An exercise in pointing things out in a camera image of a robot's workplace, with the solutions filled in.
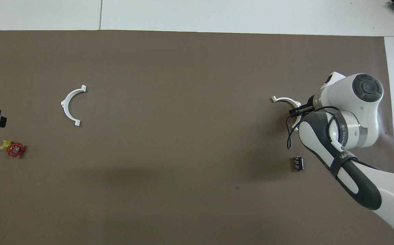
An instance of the white robotic arm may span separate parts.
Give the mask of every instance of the white robotic arm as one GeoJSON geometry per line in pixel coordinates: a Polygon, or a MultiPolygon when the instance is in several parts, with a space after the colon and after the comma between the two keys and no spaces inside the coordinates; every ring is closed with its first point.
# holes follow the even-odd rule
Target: white robotic arm
{"type": "Polygon", "coordinates": [[[298,130],[303,145],[355,201],[394,228],[394,174],[359,161],[347,150],[376,142],[382,94],[382,85],[373,76],[334,72],[309,103],[291,110],[291,115],[303,116],[298,130]]]}

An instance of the brown mat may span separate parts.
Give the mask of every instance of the brown mat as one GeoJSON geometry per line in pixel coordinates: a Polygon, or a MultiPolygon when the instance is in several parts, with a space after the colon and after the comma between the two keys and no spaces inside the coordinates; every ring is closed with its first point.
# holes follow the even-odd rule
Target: brown mat
{"type": "Polygon", "coordinates": [[[382,37],[0,31],[0,244],[394,244],[293,135],[290,109],[337,71],[384,85],[379,141],[394,172],[382,37]],[[60,106],[73,89],[70,111],[60,106]],[[303,156],[303,172],[291,158],[303,156]]]}

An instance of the brown board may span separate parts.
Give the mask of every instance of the brown board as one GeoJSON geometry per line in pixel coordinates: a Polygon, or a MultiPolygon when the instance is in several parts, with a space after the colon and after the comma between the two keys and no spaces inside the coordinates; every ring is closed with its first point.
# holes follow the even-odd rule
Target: brown board
{"type": "Polygon", "coordinates": [[[297,133],[286,149],[271,96],[333,71],[383,83],[379,140],[352,152],[394,172],[382,37],[0,31],[0,145],[26,145],[0,150],[0,244],[394,244],[297,133]]]}

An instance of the red knob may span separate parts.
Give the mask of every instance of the red knob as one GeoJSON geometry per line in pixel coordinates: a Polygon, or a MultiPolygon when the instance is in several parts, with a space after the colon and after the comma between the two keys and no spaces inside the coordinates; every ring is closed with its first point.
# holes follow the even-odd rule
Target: red knob
{"type": "Polygon", "coordinates": [[[21,153],[24,151],[24,146],[21,143],[13,143],[9,146],[7,149],[7,154],[10,155],[11,157],[17,157],[18,155],[21,155],[21,153]]]}

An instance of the velcro strap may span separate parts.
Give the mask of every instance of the velcro strap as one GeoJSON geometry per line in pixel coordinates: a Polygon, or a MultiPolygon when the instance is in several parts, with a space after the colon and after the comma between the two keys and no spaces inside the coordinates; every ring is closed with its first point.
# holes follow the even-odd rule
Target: velcro strap
{"type": "Polygon", "coordinates": [[[357,157],[349,151],[339,152],[339,154],[336,155],[329,169],[330,173],[334,178],[337,177],[337,173],[339,172],[339,169],[342,167],[342,164],[344,164],[346,161],[350,160],[351,158],[357,159],[357,157]]]}

